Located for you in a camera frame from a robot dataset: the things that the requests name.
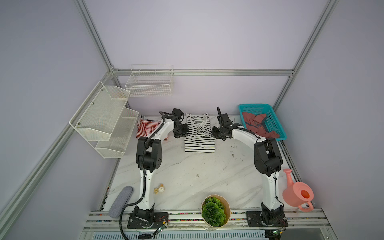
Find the black white striped tank top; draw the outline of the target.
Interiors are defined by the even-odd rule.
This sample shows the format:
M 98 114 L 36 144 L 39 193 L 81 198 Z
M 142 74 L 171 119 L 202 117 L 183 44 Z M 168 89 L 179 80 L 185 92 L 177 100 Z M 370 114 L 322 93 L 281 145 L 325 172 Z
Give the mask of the black white striped tank top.
M 186 153 L 214 153 L 215 139 L 211 136 L 212 127 L 208 113 L 203 115 L 187 114 L 189 131 L 184 138 Z

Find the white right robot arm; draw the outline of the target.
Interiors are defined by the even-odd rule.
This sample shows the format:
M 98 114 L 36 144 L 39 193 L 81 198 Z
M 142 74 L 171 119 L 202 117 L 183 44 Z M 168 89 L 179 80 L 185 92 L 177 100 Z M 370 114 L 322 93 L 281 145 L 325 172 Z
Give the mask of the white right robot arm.
M 241 124 L 230 120 L 228 114 L 218 111 L 218 127 L 213 127 L 211 136 L 223 140 L 235 139 L 254 152 L 254 165 L 262 175 L 263 200 L 259 221 L 263 226 L 269 227 L 276 224 L 284 215 L 284 204 L 278 196 L 278 173 L 281 170 L 283 159 L 277 144 L 272 138 L 256 135 L 245 129 Z

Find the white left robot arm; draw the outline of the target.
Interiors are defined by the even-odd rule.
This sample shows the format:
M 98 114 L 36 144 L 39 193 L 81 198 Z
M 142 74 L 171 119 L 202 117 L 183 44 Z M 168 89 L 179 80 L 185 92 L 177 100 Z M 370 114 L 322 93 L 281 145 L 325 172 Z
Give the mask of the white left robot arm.
M 127 207 L 134 206 L 130 220 L 144 223 L 145 227 L 153 225 L 155 220 L 155 201 L 152 180 L 154 172 L 161 166 L 163 160 L 162 142 L 170 132 L 175 138 L 185 137 L 189 131 L 188 125 L 183 123 L 185 114 L 182 110 L 174 108 L 171 113 L 160 112 L 162 121 L 153 132 L 140 137 L 137 144 L 136 163 L 141 171 L 142 192 L 139 200 L 123 206 L 119 215 L 119 229 L 124 240 L 128 239 L 123 229 L 123 214 Z

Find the dark red tank top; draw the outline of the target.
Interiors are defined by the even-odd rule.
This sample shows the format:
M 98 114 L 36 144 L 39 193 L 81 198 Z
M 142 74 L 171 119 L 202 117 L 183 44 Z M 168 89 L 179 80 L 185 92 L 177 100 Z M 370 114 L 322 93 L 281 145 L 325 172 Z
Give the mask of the dark red tank top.
M 267 130 L 266 124 L 265 124 L 267 120 L 267 114 L 254 115 L 251 113 L 243 112 L 242 116 L 245 122 L 245 128 L 255 133 L 256 135 L 267 138 L 267 139 L 268 138 L 278 139 L 280 137 L 280 135 L 275 131 L 269 132 Z

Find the red white striped tank top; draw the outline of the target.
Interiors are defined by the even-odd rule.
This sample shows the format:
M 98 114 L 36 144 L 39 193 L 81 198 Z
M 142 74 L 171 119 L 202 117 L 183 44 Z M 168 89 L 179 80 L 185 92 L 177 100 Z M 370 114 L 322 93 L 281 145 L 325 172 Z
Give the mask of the red white striped tank top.
M 161 123 L 161 120 L 150 120 L 140 115 L 137 123 L 136 138 L 139 139 L 140 137 L 150 135 Z

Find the teal plastic basket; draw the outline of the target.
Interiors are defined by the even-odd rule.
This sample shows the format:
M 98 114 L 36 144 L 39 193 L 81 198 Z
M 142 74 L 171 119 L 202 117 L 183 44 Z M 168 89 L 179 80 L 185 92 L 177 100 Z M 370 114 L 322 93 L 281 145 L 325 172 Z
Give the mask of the teal plastic basket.
M 244 120 L 243 113 L 253 114 L 255 116 L 266 114 L 264 120 L 265 130 L 268 132 L 275 131 L 280 137 L 277 141 L 283 141 L 287 139 L 287 134 L 280 123 L 275 111 L 272 106 L 268 104 L 241 104 L 239 105 L 239 112 L 241 114 L 241 120 L 243 126 L 247 129 L 246 121 Z

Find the small yellow white toy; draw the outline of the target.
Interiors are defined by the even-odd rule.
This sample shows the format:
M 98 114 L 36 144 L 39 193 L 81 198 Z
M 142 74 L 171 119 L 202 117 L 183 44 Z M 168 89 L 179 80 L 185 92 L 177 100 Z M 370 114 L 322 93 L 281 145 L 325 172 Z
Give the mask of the small yellow white toy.
M 160 184 L 157 188 L 154 188 L 155 195 L 158 193 L 163 193 L 165 191 L 165 187 L 163 184 Z

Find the white mesh lower shelf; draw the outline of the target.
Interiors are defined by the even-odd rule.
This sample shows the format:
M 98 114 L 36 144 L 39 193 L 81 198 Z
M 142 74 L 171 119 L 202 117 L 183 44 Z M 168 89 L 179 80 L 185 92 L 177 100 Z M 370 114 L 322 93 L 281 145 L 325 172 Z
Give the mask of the white mesh lower shelf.
M 139 112 L 124 108 L 108 142 L 98 142 L 96 151 L 104 159 L 120 159 L 125 154 Z

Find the green plant in pot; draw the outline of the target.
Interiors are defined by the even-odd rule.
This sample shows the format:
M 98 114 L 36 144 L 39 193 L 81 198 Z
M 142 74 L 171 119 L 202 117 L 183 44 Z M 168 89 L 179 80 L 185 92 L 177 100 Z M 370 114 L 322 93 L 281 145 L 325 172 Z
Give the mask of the green plant in pot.
M 203 220 L 213 228 L 225 226 L 231 216 L 231 208 L 228 201 L 219 195 L 210 195 L 202 203 Z

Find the grey oval pad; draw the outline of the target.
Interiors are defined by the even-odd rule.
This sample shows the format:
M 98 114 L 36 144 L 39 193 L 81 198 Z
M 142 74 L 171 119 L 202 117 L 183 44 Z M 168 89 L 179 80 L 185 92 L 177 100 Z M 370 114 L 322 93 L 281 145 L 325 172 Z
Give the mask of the grey oval pad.
M 124 187 L 117 198 L 115 199 L 114 203 L 112 204 L 110 210 L 109 210 L 109 217 L 111 218 L 118 218 L 123 210 L 123 207 L 128 203 L 130 200 L 132 194 L 133 194 L 134 188 L 131 186 Z

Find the pink watering can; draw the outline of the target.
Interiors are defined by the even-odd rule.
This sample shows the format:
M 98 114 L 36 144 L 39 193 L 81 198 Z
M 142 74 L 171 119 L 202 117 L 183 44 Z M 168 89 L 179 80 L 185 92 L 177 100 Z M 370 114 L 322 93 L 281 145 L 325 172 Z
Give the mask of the pink watering can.
M 303 182 L 294 183 L 291 176 L 291 169 L 284 169 L 283 172 L 287 177 L 287 188 L 283 191 L 283 199 L 285 202 L 292 207 L 298 207 L 305 213 L 313 211 L 313 190 Z

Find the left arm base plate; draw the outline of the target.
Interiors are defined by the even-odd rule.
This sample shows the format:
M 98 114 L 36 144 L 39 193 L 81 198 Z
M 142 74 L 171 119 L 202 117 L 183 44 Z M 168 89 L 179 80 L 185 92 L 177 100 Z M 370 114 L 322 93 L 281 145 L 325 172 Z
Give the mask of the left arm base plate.
M 128 229 L 158 229 L 163 222 L 168 222 L 168 213 L 156 213 L 154 210 L 134 210 L 130 213 Z

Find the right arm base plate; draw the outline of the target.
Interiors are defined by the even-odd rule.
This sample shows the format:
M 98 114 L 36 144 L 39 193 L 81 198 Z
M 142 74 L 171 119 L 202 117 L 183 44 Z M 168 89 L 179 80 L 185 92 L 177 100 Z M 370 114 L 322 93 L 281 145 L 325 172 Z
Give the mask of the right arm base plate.
M 288 226 L 288 221 L 286 219 L 286 216 L 280 210 L 248 211 L 246 212 L 246 218 L 250 228 L 256 228 L 256 227 L 259 227 L 259 228 L 276 227 L 277 228 L 277 227 Z

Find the aluminium front rail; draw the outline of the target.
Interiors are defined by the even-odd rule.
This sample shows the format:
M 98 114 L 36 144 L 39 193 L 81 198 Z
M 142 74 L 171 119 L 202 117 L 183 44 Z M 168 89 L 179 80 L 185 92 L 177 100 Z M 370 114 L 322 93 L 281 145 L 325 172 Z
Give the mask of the aluminium front rail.
M 235 209 L 231 212 L 228 223 L 219 228 L 220 230 L 247 229 L 247 211 L 252 209 Z M 285 209 L 285 218 L 288 222 L 287 228 L 312 229 L 330 228 L 331 224 L 322 209 L 314 209 L 304 213 L 299 209 Z M 213 230 L 206 224 L 199 210 L 169 211 L 168 230 Z M 91 212 L 83 228 L 84 232 L 117 232 L 119 220 L 109 217 L 107 212 Z

